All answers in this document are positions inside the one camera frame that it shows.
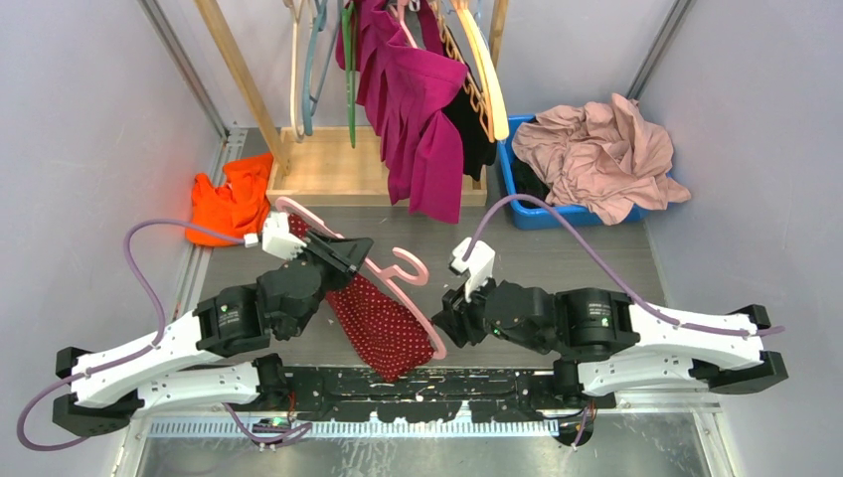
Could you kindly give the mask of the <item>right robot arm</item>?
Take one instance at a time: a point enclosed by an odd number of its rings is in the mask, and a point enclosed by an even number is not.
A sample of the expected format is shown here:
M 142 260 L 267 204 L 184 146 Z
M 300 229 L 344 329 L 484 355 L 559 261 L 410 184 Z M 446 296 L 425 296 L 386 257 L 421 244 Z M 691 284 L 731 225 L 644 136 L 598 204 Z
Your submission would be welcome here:
M 446 292 L 432 322 L 459 348 L 494 337 L 540 355 L 558 354 L 551 394 L 563 407 L 650 386 L 699 382 L 719 395 L 750 395 L 785 381 L 781 353 L 764 348 L 764 307 L 728 315 L 663 310 L 624 293 L 551 293 L 488 279 Z

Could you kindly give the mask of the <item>magenta skirt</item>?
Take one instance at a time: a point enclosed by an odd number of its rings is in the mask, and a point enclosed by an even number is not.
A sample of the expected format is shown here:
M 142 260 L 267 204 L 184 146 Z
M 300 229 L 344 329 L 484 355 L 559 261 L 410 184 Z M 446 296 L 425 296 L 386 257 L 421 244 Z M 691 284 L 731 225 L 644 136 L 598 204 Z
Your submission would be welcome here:
M 446 55 L 436 15 L 421 4 L 421 46 L 409 45 L 383 1 L 353 1 L 357 22 L 356 101 L 381 139 L 393 204 L 408 203 L 447 224 L 459 221 L 462 140 L 444 110 L 461 91 L 467 67 Z

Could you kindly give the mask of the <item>orange garment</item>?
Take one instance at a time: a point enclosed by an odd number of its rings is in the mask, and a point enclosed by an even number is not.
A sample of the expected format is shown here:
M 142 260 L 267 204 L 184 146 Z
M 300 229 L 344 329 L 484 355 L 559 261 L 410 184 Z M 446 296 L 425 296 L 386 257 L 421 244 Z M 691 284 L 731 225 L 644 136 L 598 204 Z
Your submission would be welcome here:
M 273 164 L 270 153 L 227 163 L 220 186 L 206 174 L 197 174 L 191 191 L 191 223 L 237 239 L 259 233 L 271 210 L 265 192 Z

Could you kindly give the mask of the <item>pink garment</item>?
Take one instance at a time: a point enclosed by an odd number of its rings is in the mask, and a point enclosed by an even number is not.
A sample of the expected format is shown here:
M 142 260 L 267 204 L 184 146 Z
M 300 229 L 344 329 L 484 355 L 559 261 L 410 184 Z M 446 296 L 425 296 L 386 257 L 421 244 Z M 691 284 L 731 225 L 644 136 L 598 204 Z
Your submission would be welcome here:
M 519 125 L 516 158 L 548 188 L 545 203 L 582 206 L 609 226 L 636 207 L 663 211 L 692 198 L 669 176 L 674 147 L 665 127 L 646 120 L 634 99 L 559 105 Z

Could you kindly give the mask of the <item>pink plastic hanger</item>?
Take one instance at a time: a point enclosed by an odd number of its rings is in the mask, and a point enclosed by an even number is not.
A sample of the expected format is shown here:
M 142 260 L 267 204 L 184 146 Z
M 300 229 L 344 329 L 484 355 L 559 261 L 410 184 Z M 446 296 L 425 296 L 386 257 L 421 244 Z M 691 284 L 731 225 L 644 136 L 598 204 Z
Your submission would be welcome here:
M 343 235 L 331 230 L 320 217 L 291 198 L 280 197 L 275 200 L 274 204 L 280 212 L 296 214 L 311 226 L 313 230 L 325 236 L 333 239 L 344 238 Z M 396 282 L 396 280 L 400 280 L 412 286 L 424 287 L 429 281 L 429 271 L 422 260 L 406 249 L 397 246 L 393 247 L 392 255 L 396 258 L 396 262 L 386 267 L 379 266 L 371 258 L 366 258 L 364 264 L 370 273 L 381 281 L 390 290 L 392 295 L 412 313 L 416 321 L 424 329 L 433 348 L 431 358 L 441 361 L 447 357 L 447 350 L 443 340 L 435 331 L 430 319 L 422 313 L 419 307 Z

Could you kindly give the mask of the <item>red dotted garment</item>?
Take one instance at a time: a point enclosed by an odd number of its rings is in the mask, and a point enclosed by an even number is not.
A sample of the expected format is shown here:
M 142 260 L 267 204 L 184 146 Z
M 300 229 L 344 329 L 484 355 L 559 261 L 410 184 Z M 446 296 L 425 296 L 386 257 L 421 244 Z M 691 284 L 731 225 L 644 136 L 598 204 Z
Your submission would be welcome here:
M 404 304 L 362 274 L 325 300 L 359 358 L 385 382 L 428 363 L 433 347 L 427 332 Z

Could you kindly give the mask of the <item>cream hanger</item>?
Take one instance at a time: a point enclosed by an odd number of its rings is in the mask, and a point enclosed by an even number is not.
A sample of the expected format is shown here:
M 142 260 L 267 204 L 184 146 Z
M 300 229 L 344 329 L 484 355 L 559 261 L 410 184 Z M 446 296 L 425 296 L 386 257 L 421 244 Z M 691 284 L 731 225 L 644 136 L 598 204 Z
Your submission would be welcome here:
M 289 119 L 290 132 L 295 142 L 302 142 L 304 139 L 304 125 L 301 118 L 301 90 L 299 66 L 299 51 L 302 44 L 302 23 L 306 19 L 310 7 L 305 0 L 289 0 L 283 2 L 289 10 L 291 18 L 291 40 L 290 40 L 290 85 L 289 85 Z

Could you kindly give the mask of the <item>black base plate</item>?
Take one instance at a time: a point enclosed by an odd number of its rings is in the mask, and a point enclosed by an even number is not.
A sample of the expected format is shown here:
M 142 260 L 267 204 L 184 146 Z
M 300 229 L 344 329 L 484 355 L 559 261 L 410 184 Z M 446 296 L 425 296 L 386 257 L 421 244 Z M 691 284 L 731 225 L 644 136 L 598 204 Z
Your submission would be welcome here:
M 284 367 L 269 392 L 237 411 L 290 412 L 307 421 L 393 423 L 453 421 L 467 408 L 472 422 L 542 421 L 559 411 L 616 405 L 613 395 L 588 397 L 581 386 L 548 370 L 417 368 L 387 383 L 364 368 Z

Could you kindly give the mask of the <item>black garment in bin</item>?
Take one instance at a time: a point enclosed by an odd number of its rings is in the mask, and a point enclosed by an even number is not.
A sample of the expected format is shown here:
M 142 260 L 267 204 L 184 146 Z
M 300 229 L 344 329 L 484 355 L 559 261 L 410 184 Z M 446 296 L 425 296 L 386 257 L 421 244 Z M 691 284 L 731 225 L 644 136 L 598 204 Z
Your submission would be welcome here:
M 511 162 L 511 171 L 515 190 L 518 194 L 525 194 L 544 201 L 550 188 L 533 171 L 531 166 L 518 158 Z

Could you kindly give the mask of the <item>teal blue hanger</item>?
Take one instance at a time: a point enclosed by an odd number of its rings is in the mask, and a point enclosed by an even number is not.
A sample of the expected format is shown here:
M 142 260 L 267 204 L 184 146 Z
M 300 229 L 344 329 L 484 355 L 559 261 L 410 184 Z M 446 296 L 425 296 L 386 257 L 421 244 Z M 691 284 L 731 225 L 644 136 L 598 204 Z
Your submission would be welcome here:
M 337 43 L 341 1 L 310 1 L 310 33 L 302 76 L 301 112 L 303 134 L 312 136 L 314 116 L 320 104 L 332 55 Z

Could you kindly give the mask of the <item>black skirt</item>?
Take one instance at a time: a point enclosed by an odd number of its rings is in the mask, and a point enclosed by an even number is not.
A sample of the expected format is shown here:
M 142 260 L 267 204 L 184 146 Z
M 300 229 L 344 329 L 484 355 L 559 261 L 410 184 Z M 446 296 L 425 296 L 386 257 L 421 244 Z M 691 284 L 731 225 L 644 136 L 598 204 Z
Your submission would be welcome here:
M 458 169 L 463 175 L 480 181 L 486 166 L 494 164 L 496 146 L 488 139 L 481 124 L 481 114 L 470 104 L 470 94 L 464 89 L 468 66 L 447 54 L 446 40 L 440 41 L 443 52 L 443 87 L 441 112 L 446 119 L 443 139 L 444 165 L 450 174 Z

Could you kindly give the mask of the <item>light blue hanger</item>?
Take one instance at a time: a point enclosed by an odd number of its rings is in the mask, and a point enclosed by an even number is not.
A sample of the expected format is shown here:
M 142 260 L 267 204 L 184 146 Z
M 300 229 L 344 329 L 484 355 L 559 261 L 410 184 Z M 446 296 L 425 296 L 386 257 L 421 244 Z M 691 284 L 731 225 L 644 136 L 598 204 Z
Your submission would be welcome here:
M 489 47 L 489 40 L 488 36 L 484 31 L 484 22 L 483 22 L 483 12 L 484 12 L 484 1 L 483 0 L 471 0 L 470 7 L 469 7 L 471 16 L 480 32 L 480 37 L 484 42 L 486 47 Z

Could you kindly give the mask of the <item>green hanger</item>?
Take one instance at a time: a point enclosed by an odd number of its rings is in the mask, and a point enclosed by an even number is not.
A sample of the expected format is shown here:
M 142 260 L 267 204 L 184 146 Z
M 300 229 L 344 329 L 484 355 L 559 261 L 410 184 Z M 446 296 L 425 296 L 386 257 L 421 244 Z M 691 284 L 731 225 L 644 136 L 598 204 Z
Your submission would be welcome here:
M 349 1 L 341 11 L 341 33 L 343 43 L 344 75 L 347 99 L 347 121 L 349 142 L 352 149 L 356 147 L 356 43 L 357 26 L 355 3 Z

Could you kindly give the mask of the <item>light wooden hanger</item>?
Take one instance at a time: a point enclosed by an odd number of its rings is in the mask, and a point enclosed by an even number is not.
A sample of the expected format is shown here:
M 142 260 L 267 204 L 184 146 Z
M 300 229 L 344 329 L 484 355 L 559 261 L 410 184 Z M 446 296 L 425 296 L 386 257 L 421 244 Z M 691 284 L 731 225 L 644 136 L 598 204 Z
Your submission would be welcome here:
M 499 79 L 484 36 L 469 10 L 468 1 L 451 0 L 469 43 L 480 79 L 480 98 L 486 113 L 485 127 L 491 141 L 509 136 L 509 123 Z

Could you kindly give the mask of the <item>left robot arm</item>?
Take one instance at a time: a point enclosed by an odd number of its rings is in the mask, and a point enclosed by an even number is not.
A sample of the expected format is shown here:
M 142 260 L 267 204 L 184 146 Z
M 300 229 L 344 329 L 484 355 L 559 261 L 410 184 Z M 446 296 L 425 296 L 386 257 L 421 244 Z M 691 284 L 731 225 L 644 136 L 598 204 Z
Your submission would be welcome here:
M 218 367 L 223 359 L 263 350 L 302 334 L 326 295 L 347 287 L 368 257 L 371 238 L 298 238 L 287 227 L 249 234 L 282 265 L 255 283 L 223 289 L 143 338 L 101 352 L 67 347 L 56 373 L 70 390 L 53 402 L 52 421 L 77 437 L 127 426 L 157 407 L 224 402 L 267 410 L 286 404 L 290 385 L 277 355 Z

